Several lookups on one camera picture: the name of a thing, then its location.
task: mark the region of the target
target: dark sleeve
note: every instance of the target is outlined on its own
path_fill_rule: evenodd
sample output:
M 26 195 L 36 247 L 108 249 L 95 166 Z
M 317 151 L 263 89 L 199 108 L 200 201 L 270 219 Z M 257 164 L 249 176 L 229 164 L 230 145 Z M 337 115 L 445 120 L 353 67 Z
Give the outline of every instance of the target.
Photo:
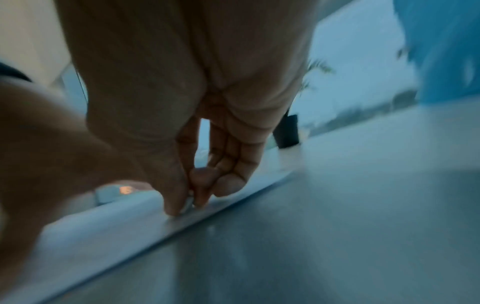
M 32 82 L 32 80 L 24 73 L 0 62 L 0 77 L 3 76 L 20 78 L 28 82 Z

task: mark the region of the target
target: orange light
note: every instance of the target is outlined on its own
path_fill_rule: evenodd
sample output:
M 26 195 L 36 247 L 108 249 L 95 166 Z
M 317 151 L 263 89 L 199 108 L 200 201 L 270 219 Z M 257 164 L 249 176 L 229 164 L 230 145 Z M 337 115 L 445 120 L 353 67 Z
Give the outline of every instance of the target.
M 124 194 L 124 195 L 131 194 L 133 191 L 134 191 L 134 189 L 130 186 L 120 187 L 120 193 Z

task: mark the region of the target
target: blue object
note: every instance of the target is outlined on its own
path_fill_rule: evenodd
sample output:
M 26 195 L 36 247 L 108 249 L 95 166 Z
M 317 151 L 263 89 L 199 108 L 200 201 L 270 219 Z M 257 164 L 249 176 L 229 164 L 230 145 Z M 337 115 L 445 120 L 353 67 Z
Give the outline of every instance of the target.
M 393 0 L 431 104 L 480 94 L 480 1 Z

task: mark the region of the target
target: potted plant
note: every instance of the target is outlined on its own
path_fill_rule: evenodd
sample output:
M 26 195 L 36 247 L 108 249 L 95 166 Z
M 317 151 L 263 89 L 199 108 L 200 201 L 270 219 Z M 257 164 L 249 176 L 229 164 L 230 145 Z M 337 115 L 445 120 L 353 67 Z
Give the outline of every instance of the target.
M 314 60 L 308 63 L 306 74 L 313 70 L 319 70 L 325 74 L 334 74 L 334 70 L 323 60 Z M 312 89 L 312 86 L 307 80 L 301 82 L 300 89 L 297 96 L 301 96 L 305 90 Z M 299 118 L 297 114 L 289 115 L 290 108 L 281 118 L 279 124 L 273 131 L 273 138 L 279 149 L 292 147 L 300 143 L 299 141 Z

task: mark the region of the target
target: glossy table surface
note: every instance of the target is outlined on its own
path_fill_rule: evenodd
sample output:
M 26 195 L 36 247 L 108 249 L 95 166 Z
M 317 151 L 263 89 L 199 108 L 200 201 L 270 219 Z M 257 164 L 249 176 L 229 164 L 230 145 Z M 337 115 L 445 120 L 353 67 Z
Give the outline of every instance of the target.
M 51 301 L 478 303 L 479 102 L 268 151 L 288 180 Z

